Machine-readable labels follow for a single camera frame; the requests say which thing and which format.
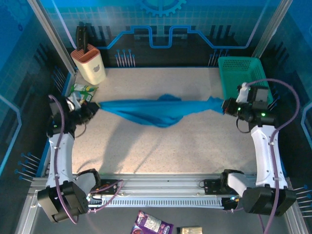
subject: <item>purple snack package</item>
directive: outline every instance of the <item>purple snack package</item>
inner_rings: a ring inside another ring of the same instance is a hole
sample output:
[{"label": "purple snack package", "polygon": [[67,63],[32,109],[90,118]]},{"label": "purple snack package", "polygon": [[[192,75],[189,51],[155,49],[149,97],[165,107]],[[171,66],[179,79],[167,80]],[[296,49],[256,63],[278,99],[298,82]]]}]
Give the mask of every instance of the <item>purple snack package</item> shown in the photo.
[{"label": "purple snack package", "polygon": [[172,234],[173,224],[139,211],[131,234]]}]

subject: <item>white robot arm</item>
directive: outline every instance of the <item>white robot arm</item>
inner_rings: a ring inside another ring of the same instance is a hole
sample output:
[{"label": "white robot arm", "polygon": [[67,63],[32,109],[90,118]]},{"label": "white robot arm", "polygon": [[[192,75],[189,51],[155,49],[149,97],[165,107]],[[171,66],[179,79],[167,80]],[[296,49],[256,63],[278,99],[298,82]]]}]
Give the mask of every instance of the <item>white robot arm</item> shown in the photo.
[{"label": "white robot arm", "polygon": [[227,172],[226,186],[234,189],[242,197],[246,212],[269,215],[276,190],[275,180],[278,179],[280,196],[275,215],[281,216],[296,201],[296,195],[294,191],[288,190],[282,172],[278,133],[272,143],[278,171],[278,176],[274,175],[270,142],[272,133],[276,130],[277,121],[276,116],[267,110],[268,88],[248,87],[246,83],[243,83],[238,90],[238,98],[225,100],[222,108],[225,114],[249,123],[256,154],[257,179],[254,185],[250,184],[242,172]]},{"label": "white robot arm", "polygon": [[[55,102],[50,103],[52,115],[48,123],[47,135],[51,148],[50,172],[46,188],[38,192],[38,202],[52,222],[68,219],[66,213],[79,216],[88,212],[86,196],[100,186],[100,177],[95,169],[79,173],[76,177],[72,172],[72,149],[75,140],[76,125],[86,124],[97,112],[99,106],[94,102],[84,101],[81,105],[75,94],[70,97],[58,97],[64,116],[64,131],[61,133],[61,114]],[[62,134],[55,162],[57,141]],[[56,177],[65,203],[62,204],[57,193]]]}]

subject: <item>small box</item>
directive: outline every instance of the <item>small box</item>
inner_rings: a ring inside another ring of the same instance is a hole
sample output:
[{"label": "small box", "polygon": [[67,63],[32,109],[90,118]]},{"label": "small box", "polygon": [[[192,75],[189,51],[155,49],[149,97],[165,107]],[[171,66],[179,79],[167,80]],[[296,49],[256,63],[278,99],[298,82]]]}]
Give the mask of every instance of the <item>small box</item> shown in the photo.
[{"label": "small box", "polygon": [[182,227],[176,228],[177,234],[203,234],[202,227]]}]

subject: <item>speckled countertop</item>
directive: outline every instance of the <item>speckled countertop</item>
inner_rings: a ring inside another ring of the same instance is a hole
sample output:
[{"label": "speckled countertop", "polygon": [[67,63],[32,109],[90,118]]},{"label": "speckled countertop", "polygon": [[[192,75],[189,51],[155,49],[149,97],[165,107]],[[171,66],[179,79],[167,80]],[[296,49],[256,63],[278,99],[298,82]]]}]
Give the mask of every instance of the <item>speckled countertop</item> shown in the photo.
[{"label": "speckled countertop", "polygon": [[[107,79],[94,101],[157,99],[172,94],[183,100],[223,97],[217,68],[106,69]],[[87,84],[78,75],[77,83]],[[247,128],[241,123],[242,130]],[[83,131],[79,126],[76,135]],[[142,126],[99,110],[87,131],[75,140],[73,172],[218,173],[224,169],[256,172],[254,144],[241,134],[235,118],[206,111],[161,129]]]}]

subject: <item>blue cloth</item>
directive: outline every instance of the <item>blue cloth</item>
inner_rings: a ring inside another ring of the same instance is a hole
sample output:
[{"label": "blue cloth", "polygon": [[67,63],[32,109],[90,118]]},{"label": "blue cloth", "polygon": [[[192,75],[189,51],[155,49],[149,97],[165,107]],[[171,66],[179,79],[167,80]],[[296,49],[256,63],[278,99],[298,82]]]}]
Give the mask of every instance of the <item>blue cloth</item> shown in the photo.
[{"label": "blue cloth", "polygon": [[167,128],[178,123],[183,116],[206,110],[222,111],[223,100],[210,97],[207,101],[182,101],[170,94],[158,100],[136,99],[100,102],[101,109],[132,122]]}]

